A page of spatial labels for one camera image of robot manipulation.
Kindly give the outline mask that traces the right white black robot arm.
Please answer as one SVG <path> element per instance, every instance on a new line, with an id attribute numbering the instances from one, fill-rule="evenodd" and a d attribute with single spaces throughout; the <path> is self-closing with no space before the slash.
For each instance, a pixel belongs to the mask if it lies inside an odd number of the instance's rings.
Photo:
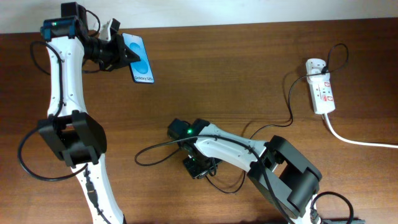
<path id="1" fill-rule="evenodd" d="M 216 171 L 225 161 L 245 171 L 287 223 L 329 223 L 316 208 L 317 200 L 327 195 L 319 191 L 321 172 L 286 139 L 246 139 L 204 119 L 192 124 L 175 119 L 167 134 L 188 152 L 184 162 L 194 179 Z"/>

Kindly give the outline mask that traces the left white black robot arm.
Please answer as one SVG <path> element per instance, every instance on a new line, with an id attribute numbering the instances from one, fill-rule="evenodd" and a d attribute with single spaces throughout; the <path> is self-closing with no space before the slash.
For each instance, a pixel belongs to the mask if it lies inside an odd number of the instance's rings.
<path id="1" fill-rule="evenodd" d="M 87 10 L 77 2 L 61 5 L 61 16 L 47 19 L 40 29 L 50 58 L 51 100 L 39 134 L 57 159 L 71 168 L 83 189 L 93 223 L 125 223 L 105 165 L 107 140 L 103 127 L 87 112 L 83 96 L 83 62 L 111 72 L 141 57 L 125 44 L 119 22 L 90 34 Z"/>

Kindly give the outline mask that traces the white power strip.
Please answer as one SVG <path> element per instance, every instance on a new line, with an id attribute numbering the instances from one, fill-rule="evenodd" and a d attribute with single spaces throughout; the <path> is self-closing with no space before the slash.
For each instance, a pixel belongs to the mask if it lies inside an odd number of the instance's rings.
<path id="1" fill-rule="evenodd" d="M 328 114 L 335 110 L 335 101 L 330 83 L 330 74 L 307 78 L 315 114 Z"/>

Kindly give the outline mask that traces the blue screen Galaxy smartphone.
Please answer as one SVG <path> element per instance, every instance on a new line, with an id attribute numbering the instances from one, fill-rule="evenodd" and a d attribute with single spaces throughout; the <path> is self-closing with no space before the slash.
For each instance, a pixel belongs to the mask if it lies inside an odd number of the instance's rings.
<path id="1" fill-rule="evenodd" d="M 135 83 L 154 84 L 155 79 L 150 67 L 147 51 L 142 37 L 122 33 L 124 43 L 139 56 L 140 61 L 130 63 L 132 80 Z"/>

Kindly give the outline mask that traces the white wall charger plug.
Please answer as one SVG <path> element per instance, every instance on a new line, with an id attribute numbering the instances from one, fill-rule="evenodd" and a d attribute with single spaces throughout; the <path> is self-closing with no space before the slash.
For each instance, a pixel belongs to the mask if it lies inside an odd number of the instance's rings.
<path id="1" fill-rule="evenodd" d="M 310 58 L 306 61 L 307 75 L 321 74 L 326 62 L 319 58 Z"/>

